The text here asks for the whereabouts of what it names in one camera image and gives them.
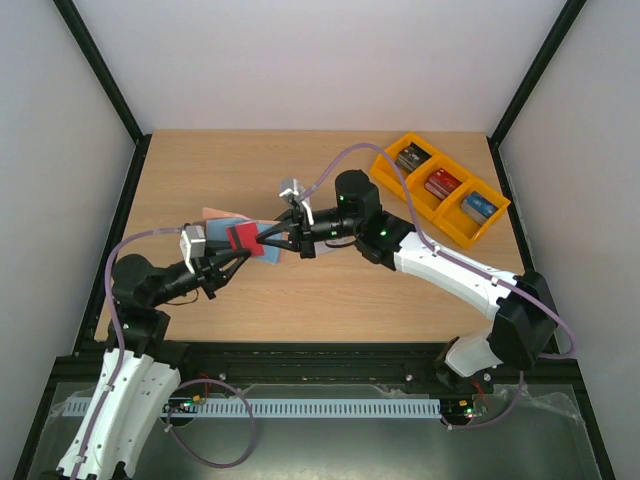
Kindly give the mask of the pink leather card holder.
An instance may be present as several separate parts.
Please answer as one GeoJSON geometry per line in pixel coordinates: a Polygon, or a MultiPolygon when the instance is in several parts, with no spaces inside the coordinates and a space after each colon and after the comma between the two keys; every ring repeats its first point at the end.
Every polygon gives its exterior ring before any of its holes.
{"type": "Polygon", "coordinates": [[[226,241],[234,250],[249,249],[251,258],[258,261],[270,264],[280,262],[279,248],[262,245],[257,241],[257,236],[273,227],[275,221],[256,220],[239,213],[213,208],[203,208],[202,219],[208,241],[226,241]]]}

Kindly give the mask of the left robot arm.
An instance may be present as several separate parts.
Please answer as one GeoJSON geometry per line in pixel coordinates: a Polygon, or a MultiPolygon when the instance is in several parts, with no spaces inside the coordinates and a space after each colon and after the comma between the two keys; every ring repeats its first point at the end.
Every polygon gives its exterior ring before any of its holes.
{"type": "Polygon", "coordinates": [[[201,240],[182,243],[183,259],[155,267],[118,248],[105,265],[111,331],[88,409],[65,454],[42,479],[130,479],[154,422],[184,388],[188,347],[164,339],[170,317],[160,310],[191,291],[214,298],[249,258],[247,249],[201,240]]]}

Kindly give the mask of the red card with black stripe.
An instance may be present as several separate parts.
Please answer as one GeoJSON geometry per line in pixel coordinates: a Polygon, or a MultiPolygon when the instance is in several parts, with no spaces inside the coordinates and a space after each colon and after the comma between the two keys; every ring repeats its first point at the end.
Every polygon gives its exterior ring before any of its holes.
{"type": "Polygon", "coordinates": [[[256,222],[231,225],[226,228],[226,233],[234,250],[246,249],[252,257],[262,257],[265,254],[264,246],[256,242],[256,236],[260,233],[256,222]]]}

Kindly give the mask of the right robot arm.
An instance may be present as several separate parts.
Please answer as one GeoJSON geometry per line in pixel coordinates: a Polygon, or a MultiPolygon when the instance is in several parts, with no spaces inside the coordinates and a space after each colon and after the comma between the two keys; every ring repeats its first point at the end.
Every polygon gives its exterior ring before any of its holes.
{"type": "Polygon", "coordinates": [[[313,210],[304,192],[294,179],[283,182],[280,195],[290,208],[257,235],[258,244],[313,258],[317,244],[352,238],[371,263],[426,280],[491,321],[490,328],[449,343],[436,367],[443,389],[458,391],[476,372],[498,365],[526,371],[542,357],[557,324],[553,298],[540,273],[517,275],[427,242],[415,225],[383,209],[378,188],[361,170],[337,176],[333,208],[313,210]]]}

